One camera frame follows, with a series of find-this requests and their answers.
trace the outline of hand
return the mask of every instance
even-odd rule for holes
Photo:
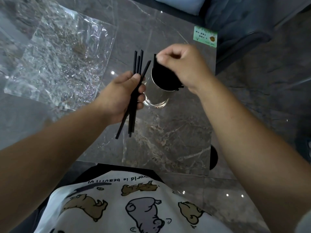
[[[198,94],[203,81],[213,74],[196,47],[173,44],[157,54],[157,61],[172,70],[188,89]]]
[[[137,87],[139,81],[139,74],[133,76],[131,71],[127,71],[116,77],[100,92],[94,103],[105,119],[107,119],[108,125],[122,121],[128,104],[130,103],[131,93]],[[145,94],[142,93],[145,91],[146,86],[142,84],[138,89],[141,95],[139,95],[137,99],[137,109],[142,109],[144,107],[142,102],[146,97]]]

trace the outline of glass base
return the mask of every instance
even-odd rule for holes
[[[148,98],[146,97],[146,99],[145,99],[145,101],[144,101],[144,105],[145,106],[148,106],[149,108],[155,108],[155,109],[161,109],[161,108],[163,108],[164,106],[166,106],[166,104],[167,104],[167,102],[169,101],[169,98],[166,100],[166,101],[163,101],[163,102],[161,102],[161,103],[159,103],[159,104],[152,104],[151,102],[150,102],[150,100],[148,100]]]

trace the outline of person's left arm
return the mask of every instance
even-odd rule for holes
[[[91,104],[0,151],[0,232],[30,215],[103,130],[122,120],[139,79],[130,71],[118,76]],[[144,100],[141,94],[138,109]]]

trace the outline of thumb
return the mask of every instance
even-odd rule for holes
[[[123,85],[126,89],[128,89],[131,93],[138,86],[140,81],[140,75],[134,74],[129,80],[123,82]]]
[[[178,69],[179,60],[175,59],[169,55],[157,55],[157,62],[166,68],[169,68],[172,71],[176,71]]]

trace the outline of t-shirt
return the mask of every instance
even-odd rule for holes
[[[43,232],[232,233],[164,183],[125,171],[56,189],[35,230]]]

